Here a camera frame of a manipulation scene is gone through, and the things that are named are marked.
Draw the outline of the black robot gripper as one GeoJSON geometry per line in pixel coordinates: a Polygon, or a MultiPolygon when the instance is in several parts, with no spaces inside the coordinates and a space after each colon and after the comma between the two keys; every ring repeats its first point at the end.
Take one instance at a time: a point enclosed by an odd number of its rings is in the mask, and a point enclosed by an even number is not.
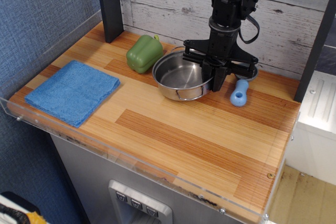
{"type": "Polygon", "coordinates": [[[251,78],[258,59],[243,51],[237,44],[240,27],[211,28],[207,40],[185,40],[183,59],[202,68],[202,80],[213,84],[212,91],[220,91],[227,75],[238,74],[251,78]]]}

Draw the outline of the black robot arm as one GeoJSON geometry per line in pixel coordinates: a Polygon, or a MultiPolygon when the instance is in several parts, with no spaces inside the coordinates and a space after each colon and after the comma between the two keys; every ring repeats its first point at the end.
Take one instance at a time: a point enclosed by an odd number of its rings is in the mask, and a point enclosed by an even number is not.
{"type": "Polygon", "coordinates": [[[221,89],[227,75],[232,73],[246,78],[255,74],[257,57],[242,50],[237,39],[242,37],[241,23],[250,21],[258,0],[212,0],[212,15],[208,24],[211,29],[208,40],[185,40],[184,59],[199,64],[203,81],[211,81],[210,89],[221,89]]]}

